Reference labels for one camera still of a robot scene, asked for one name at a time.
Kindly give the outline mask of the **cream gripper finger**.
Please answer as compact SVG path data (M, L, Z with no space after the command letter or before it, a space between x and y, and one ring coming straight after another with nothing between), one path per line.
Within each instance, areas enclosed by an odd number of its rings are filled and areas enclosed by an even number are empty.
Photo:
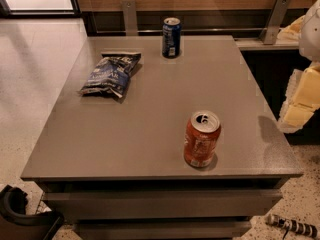
M295 40L299 39L299 34L301 32L301 26L303 23L305 16L301 16L295 21L293 21L290 25L283 28L277 35L279 40Z
M295 69L289 78L285 97L278 129L283 133L295 133L320 108L320 64L312 63L304 71Z

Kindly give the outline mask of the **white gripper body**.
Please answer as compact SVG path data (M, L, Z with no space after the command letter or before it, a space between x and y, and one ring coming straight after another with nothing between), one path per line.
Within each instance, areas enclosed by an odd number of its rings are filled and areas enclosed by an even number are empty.
M320 0L304 16L299 36L299 52L312 62L320 61Z

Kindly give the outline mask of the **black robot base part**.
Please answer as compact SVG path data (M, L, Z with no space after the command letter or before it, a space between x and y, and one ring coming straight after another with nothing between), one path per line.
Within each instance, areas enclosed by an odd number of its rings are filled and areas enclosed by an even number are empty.
M52 240L64 223L57 211L28 215L27 194L6 185L0 191L0 240Z

